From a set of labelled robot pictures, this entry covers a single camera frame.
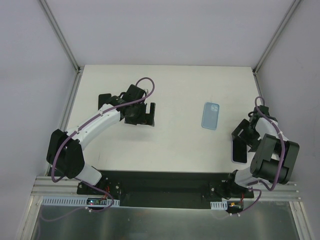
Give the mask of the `phone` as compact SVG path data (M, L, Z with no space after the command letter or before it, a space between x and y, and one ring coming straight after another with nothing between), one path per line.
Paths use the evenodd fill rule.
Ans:
M216 103L206 102L204 104L201 126L204 129L215 131L218 126L220 106Z
M238 164L246 164L247 158L247 145L241 141L234 140L232 142L232 161Z

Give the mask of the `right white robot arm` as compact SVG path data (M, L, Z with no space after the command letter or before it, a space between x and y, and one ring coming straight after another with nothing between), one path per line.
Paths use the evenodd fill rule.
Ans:
M267 106L256 106L248 116L231 133L234 163L246 163L248 153L254 154L249 167L229 175L225 192L233 198L257 183L269 191L287 184L300 150L298 143L284 136Z

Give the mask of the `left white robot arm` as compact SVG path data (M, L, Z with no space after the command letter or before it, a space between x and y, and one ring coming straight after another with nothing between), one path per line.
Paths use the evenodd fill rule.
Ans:
M86 182L90 191L102 194L106 188L103 175L85 162L83 151L99 134L120 121L154 126L156 104L145 103L146 98L147 92L133 84L119 96L100 94L98 111L92 117L67 131L57 129L51 134L47 162L64 177Z

